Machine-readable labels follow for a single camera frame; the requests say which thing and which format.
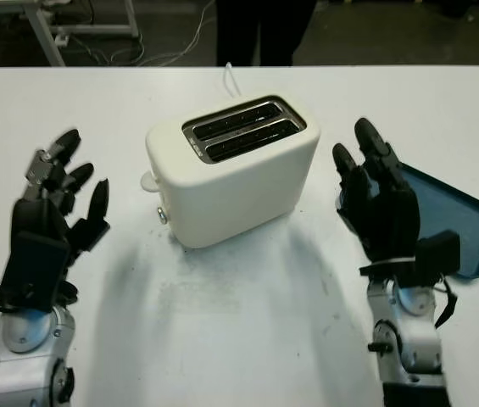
white power cord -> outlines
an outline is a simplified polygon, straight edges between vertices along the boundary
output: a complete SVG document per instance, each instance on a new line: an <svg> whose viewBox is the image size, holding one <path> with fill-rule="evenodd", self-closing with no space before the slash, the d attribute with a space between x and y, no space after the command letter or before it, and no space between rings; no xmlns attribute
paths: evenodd
<svg viewBox="0 0 479 407"><path fill-rule="evenodd" d="M233 75L233 70L232 70L232 66L231 66L231 63L228 62L226 64L226 66L224 67L224 74L222 75L222 82L224 82L224 87L226 88L228 94L232 97L232 98L236 98L237 96L241 96L241 89L239 89L239 85L237 84L237 81L236 81L236 78L235 76ZM231 78L231 83L233 84L233 87L234 87L234 91L232 91L229 87L228 87L228 82L226 80L226 77L228 76L228 73L230 74L230 78Z"/></svg>

white toaster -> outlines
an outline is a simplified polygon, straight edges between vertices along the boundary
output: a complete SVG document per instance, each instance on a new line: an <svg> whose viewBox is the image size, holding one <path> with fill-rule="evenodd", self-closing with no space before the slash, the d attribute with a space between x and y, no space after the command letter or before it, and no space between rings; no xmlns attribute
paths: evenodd
<svg viewBox="0 0 479 407"><path fill-rule="evenodd" d="M234 98L154 127L142 187L184 246L209 246L293 210L319 136L289 97Z"/></svg>

plastic tray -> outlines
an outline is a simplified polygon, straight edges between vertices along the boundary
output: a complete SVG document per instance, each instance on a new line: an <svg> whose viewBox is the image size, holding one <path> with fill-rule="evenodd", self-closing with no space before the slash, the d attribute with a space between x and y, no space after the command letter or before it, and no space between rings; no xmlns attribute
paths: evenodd
<svg viewBox="0 0 479 407"><path fill-rule="evenodd" d="M450 229L460 235L461 268L457 276L479 277L479 200L403 164L404 178L420 206L420 237Z"/></svg>

person's legs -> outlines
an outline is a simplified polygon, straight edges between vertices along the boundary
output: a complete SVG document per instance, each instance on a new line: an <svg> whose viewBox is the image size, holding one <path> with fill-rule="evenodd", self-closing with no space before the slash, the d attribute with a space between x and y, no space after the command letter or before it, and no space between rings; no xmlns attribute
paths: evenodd
<svg viewBox="0 0 479 407"><path fill-rule="evenodd" d="M262 66L290 66L304 36L316 0L260 0L260 62Z"/></svg>
<svg viewBox="0 0 479 407"><path fill-rule="evenodd" d="M216 64L249 66L258 37L259 7L256 0L216 0Z"/></svg>

table surface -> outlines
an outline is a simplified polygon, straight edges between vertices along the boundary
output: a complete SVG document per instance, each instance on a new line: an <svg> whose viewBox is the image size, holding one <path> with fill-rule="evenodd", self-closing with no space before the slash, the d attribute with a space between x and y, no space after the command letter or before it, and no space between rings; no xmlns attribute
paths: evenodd
<svg viewBox="0 0 479 407"><path fill-rule="evenodd" d="M74 163L108 177L110 233L70 271L80 290L69 363L79 406L382 405L367 261L335 212L335 142L359 158L368 117L399 157L479 198L479 67L234 69L243 94L302 100L322 129L290 215L211 248L183 248L140 188L147 131L230 96L218 69L0 70L0 279L10 210L35 148L76 126ZM479 406L479 280L439 331L454 407ZM439 311L444 298L438 298Z"/></svg>

